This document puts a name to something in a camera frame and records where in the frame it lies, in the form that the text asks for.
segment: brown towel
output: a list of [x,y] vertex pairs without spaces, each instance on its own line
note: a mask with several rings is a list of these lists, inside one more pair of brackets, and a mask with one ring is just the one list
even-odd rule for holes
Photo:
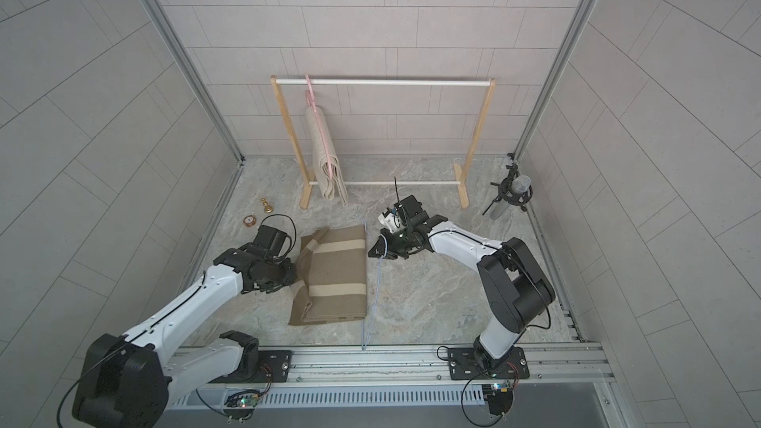
[[364,319],[367,254],[363,225],[319,229],[301,238],[290,325]]

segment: folded towel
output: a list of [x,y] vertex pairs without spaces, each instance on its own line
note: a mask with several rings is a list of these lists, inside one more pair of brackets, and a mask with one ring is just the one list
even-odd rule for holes
[[[316,106],[315,109],[317,110],[317,117],[315,117],[314,110],[311,106],[307,108],[304,115],[307,117],[309,136],[312,139],[312,167],[314,167],[314,175],[317,177],[319,191],[322,193],[323,197],[328,200],[332,200],[338,192],[338,196],[341,197],[344,205],[346,205],[346,185],[343,183],[341,168],[338,166],[338,157],[336,155],[336,150],[333,148],[333,141],[330,139],[330,131],[325,122],[325,115],[319,106]],[[327,144],[329,154],[325,153],[323,136],[319,133],[321,128],[325,134],[325,143]],[[332,181],[329,180],[328,161],[330,161],[333,166]]]
[[367,252],[363,225],[327,227],[301,238],[289,325],[364,319]]

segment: wooden clothes rack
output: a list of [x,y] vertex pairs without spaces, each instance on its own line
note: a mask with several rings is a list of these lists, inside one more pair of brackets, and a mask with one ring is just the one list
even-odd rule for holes
[[[298,138],[296,138],[296,132],[293,129],[293,122],[291,121],[291,115],[288,111],[288,106],[285,104],[285,98],[283,97],[281,85],[306,85],[306,80],[299,79],[285,79],[272,76],[270,79],[272,83],[272,89],[275,92],[275,98],[278,100],[280,106],[280,114],[283,118],[283,124],[285,124],[285,130],[288,131],[289,139],[291,140],[291,146],[293,146],[293,152],[296,154],[296,161],[298,167],[301,170],[301,177],[304,179],[304,189],[301,191],[301,200],[299,206],[306,209],[309,206],[309,198],[312,195],[312,186],[317,185],[314,180],[314,170],[307,168],[307,164],[304,161],[304,155],[301,154],[301,147],[298,144]],[[478,113],[478,119],[476,119],[476,127],[473,129],[473,134],[470,142],[470,148],[465,158],[465,165],[460,166],[458,162],[455,162],[452,167],[454,169],[453,181],[398,181],[399,185],[456,185],[457,193],[460,195],[460,205],[462,208],[467,208],[470,202],[468,201],[468,192],[465,188],[465,182],[468,178],[468,172],[470,171],[470,164],[473,160],[473,155],[476,153],[476,145],[478,144],[481,136],[481,128],[486,120],[486,114],[489,112],[489,104],[491,103],[491,97],[494,95],[495,80],[492,78],[488,81],[447,81],[447,80],[310,80],[313,85],[404,85],[404,86],[483,86],[486,88],[483,101],[481,102],[481,110]],[[393,185],[394,181],[346,181],[346,185]]]

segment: tiled wall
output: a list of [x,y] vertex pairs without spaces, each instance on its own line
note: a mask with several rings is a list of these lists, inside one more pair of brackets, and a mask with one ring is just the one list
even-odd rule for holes
[[[493,77],[478,151],[514,149],[579,0],[159,0],[244,154],[292,154],[270,76]],[[339,154],[461,154],[484,89],[321,86]],[[302,86],[286,101],[304,152]]]
[[174,297],[235,159],[138,0],[0,0],[0,63],[0,425],[50,428],[90,342]]
[[760,15],[598,0],[521,161],[581,329],[652,427],[761,426]]

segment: wooden foot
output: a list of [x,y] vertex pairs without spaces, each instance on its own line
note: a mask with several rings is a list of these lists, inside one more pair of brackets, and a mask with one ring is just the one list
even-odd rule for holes
[[460,206],[467,208],[470,202],[468,201],[468,190],[465,189],[465,182],[461,181],[463,168],[458,162],[455,162],[452,167],[454,167],[454,178],[460,181],[460,185],[457,186],[457,193],[460,195]]
[[[309,180],[314,180],[314,170],[309,169]],[[304,183],[304,188],[301,189],[301,200],[299,201],[298,205],[306,210],[309,207],[309,199],[312,196],[312,186],[309,184],[309,181]]]

